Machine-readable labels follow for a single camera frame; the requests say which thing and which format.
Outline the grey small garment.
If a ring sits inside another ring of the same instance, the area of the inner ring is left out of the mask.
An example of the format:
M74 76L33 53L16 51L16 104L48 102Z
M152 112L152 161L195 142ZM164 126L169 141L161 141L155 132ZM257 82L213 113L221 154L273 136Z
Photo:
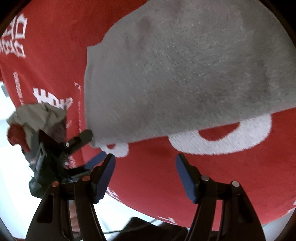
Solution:
M148 1L87 49L94 148L295 107L295 46L260 1Z

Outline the dark brown crumpled garment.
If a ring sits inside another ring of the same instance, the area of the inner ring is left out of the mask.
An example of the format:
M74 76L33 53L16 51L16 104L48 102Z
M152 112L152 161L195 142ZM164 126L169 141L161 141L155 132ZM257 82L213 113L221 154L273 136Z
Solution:
M52 126L51 137L57 143L63 143L66 140L66 118Z

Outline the olive green crumpled garment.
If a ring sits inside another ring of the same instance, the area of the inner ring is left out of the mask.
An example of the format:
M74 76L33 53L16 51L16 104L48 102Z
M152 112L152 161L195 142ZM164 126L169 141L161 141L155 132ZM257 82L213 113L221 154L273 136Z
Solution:
M66 118L67 111L48 103L26 104L17 108L6 120L21 125L29 140L39 130L51 136L52 126Z

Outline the red crumpled garment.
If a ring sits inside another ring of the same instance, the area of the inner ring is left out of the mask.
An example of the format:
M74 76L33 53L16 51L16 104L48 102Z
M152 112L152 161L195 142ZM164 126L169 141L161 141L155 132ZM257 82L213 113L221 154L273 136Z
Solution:
M30 148L28 146L27 140L26 140L26 134L21 125L12 123L10 127L8 128L7 132L7 138L8 142L14 146L14 145L20 145L21 148L26 152L30 152Z

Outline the red printed blanket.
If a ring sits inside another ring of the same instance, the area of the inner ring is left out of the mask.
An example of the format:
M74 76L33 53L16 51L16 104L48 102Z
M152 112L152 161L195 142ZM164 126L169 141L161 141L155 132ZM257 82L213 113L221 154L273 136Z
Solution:
M16 107L48 103L67 111L66 135L86 129L87 49L148 1L30 1L1 36L1 81ZM188 227L195 213L175 158L212 179L239 181L262 224L295 210L295 107L212 128L75 153L70 165L100 152L116 156L108 194L148 216Z

